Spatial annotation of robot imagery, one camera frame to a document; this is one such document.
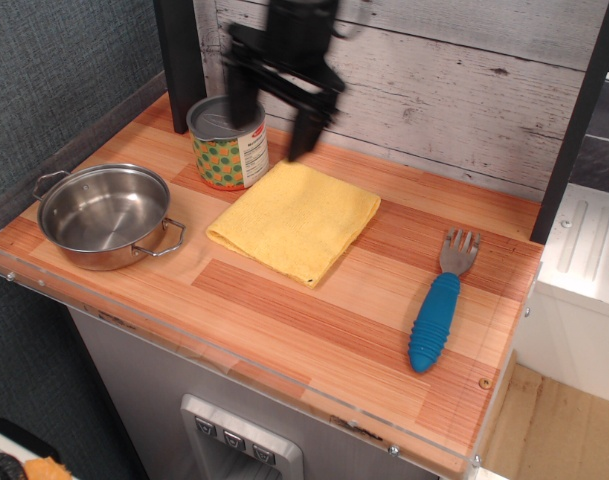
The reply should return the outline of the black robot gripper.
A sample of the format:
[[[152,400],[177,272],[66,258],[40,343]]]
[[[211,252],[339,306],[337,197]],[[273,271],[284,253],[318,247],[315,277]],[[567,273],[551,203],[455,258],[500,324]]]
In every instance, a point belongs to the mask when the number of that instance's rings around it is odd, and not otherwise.
[[[230,122],[242,129],[259,118],[260,90],[293,106],[298,113],[289,161],[313,151],[345,89],[325,61],[338,6],[337,1],[271,1],[262,30],[239,23],[227,29]]]

